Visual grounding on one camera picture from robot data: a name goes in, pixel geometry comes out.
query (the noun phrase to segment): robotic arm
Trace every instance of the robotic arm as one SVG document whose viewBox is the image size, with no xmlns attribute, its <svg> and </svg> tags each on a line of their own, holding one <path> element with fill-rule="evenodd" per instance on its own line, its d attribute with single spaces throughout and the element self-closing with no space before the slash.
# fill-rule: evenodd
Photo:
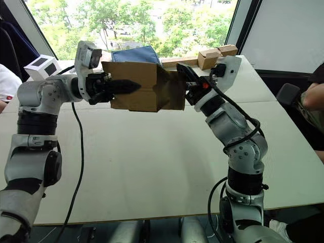
<svg viewBox="0 0 324 243">
<path fill-rule="evenodd" d="M 130 80 L 111 81 L 105 73 L 93 73 L 100 56 L 101 50 L 92 43 L 80 42 L 75 59 L 77 76 L 51 76 L 25 82 L 19 88 L 18 130 L 12 136 L 5 168 L 7 187 L 0 191 L 0 242 L 28 241 L 46 187 L 61 177 L 62 157 L 54 150 L 61 105 L 82 99 L 90 104 L 109 102 L 114 94 L 140 88 Z M 281 243 L 280 236 L 263 227 L 262 157 L 267 143 L 251 130 L 242 112 L 220 95 L 220 90 L 225 92 L 233 84 L 239 66 L 240 58 L 226 57 L 207 78 L 198 77 L 183 64 L 177 69 L 187 80 L 186 99 L 204 113 L 229 156 L 227 196 L 220 201 L 223 240 Z"/>
</svg>

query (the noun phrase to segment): white sleeve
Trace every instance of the white sleeve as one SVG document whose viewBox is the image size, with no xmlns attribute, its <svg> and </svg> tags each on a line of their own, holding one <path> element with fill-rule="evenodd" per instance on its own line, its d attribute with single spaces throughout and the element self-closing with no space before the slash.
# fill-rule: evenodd
<svg viewBox="0 0 324 243">
<path fill-rule="evenodd" d="M 22 84 L 20 78 L 0 64 L 0 100 L 9 102 Z"/>
</svg>

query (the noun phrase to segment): cardboard box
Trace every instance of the cardboard box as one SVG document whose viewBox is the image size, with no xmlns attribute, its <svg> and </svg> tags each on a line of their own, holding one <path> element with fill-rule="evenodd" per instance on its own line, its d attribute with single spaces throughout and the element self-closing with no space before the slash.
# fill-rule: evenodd
<svg viewBox="0 0 324 243">
<path fill-rule="evenodd" d="M 225 45 L 218 48 L 223 57 L 226 56 L 235 56 L 237 54 L 237 47 L 235 45 Z"/>
<path fill-rule="evenodd" d="M 34 81 L 47 79 L 51 75 L 56 75 L 61 68 L 55 57 L 40 55 L 37 59 L 24 67 L 26 72 Z"/>
<path fill-rule="evenodd" d="M 198 59 L 197 57 L 179 57 L 179 58 L 163 58 L 161 59 L 161 63 L 163 65 L 163 68 L 170 68 L 170 67 L 176 67 L 177 63 L 184 63 L 189 66 L 197 65 Z"/>
<path fill-rule="evenodd" d="M 215 66 L 218 57 L 221 57 L 222 53 L 218 48 L 201 51 L 198 53 L 198 66 L 201 70 L 210 69 Z"/>
<path fill-rule="evenodd" d="M 139 62 L 102 62 L 102 67 L 113 80 L 129 79 L 142 86 L 131 94 L 115 95 L 111 108 L 150 112 L 184 109 L 186 83 L 178 79 L 176 71 Z"/>
</svg>

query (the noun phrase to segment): window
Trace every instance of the window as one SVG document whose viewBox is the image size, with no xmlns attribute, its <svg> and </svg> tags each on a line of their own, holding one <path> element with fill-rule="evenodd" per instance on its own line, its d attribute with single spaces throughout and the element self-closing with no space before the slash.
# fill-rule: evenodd
<svg viewBox="0 0 324 243">
<path fill-rule="evenodd" d="M 221 46 L 237 0 L 25 0 L 60 60 L 79 40 L 108 52 L 151 45 L 160 57 Z"/>
</svg>

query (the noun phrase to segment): person's arm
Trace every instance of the person's arm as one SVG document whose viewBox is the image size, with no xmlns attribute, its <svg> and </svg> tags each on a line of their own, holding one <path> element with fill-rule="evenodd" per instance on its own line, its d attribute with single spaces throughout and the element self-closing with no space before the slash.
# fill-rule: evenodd
<svg viewBox="0 0 324 243">
<path fill-rule="evenodd" d="M 324 151 L 316 151 L 317 156 L 320 158 L 320 160 L 322 160 L 323 164 L 324 164 Z"/>
<path fill-rule="evenodd" d="M 4 110 L 4 108 L 6 107 L 7 103 L 3 102 L 2 100 L 0 100 L 0 114 L 2 113 L 2 111 Z"/>
<path fill-rule="evenodd" d="M 312 84 L 306 91 L 303 106 L 307 110 L 324 110 L 324 84 Z"/>
</svg>

